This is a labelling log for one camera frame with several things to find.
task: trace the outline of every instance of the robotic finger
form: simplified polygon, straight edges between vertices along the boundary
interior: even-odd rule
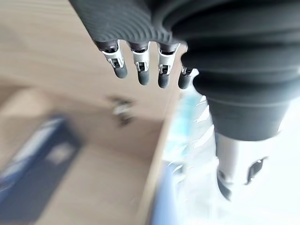
[[[127,76],[127,67],[120,47],[120,40],[109,42],[95,42],[98,49],[103,53],[106,60],[111,64],[118,78]]]
[[[178,87],[180,89],[186,89],[191,82],[191,73],[193,69],[182,66],[181,73],[178,79]]]
[[[164,45],[158,43],[158,85],[166,88],[169,83],[169,75],[173,67],[175,55],[179,44]]]
[[[150,42],[131,43],[128,45],[133,54],[133,60],[137,70],[137,76],[141,85],[149,83],[149,45]]]

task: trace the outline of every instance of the ribbed rubber sleeve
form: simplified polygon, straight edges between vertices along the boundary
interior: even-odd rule
[[[173,43],[169,32],[155,29],[143,0],[69,0],[94,41],[123,39]]]

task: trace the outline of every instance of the black fingertip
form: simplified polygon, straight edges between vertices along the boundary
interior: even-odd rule
[[[149,70],[147,71],[138,71],[137,77],[141,85],[147,85],[149,83]]]
[[[232,193],[228,188],[226,188],[224,186],[224,184],[222,183],[222,181],[220,181],[219,178],[217,178],[217,185],[219,187],[219,190],[220,190],[221,194],[224,196],[224,198],[227,199],[228,201],[230,201]]]
[[[158,85],[161,88],[166,88],[166,86],[168,86],[168,83],[169,83],[169,75],[162,75],[162,74],[158,75]]]
[[[125,78],[127,76],[127,67],[126,67],[125,62],[124,62],[124,66],[123,67],[115,68],[114,69],[114,73],[120,79]]]
[[[191,82],[191,76],[190,75],[183,75],[180,74],[178,79],[178,87],[180,89],[186,89]]]

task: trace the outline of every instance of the blue object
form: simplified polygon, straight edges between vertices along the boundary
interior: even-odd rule
[[[164,167],[164,174],[154,200],[151,225],[180,224],[172,172],[171,167]]]
[[[81,145],[65,118],[42,124],[0,174],[0,223],[35,222]]]

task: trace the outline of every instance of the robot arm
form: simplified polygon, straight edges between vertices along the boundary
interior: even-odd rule
[[[193,85],[210,106],[220,190],[230,198],[235,187],[249,184],[290,100],[300,95],[300,0],[69,1],[96,44],[129,42],[137,71],[146,77],[139,77],[141,84],[149,79],[149,57],[146,48],[138,57],[130,43],[159,43],[162,88],[176,46],[188,45],[179,86],[185,88],[190,71],[199,70]],[[113,53],[98,48],[115,71],[123,67],[120,47]]]

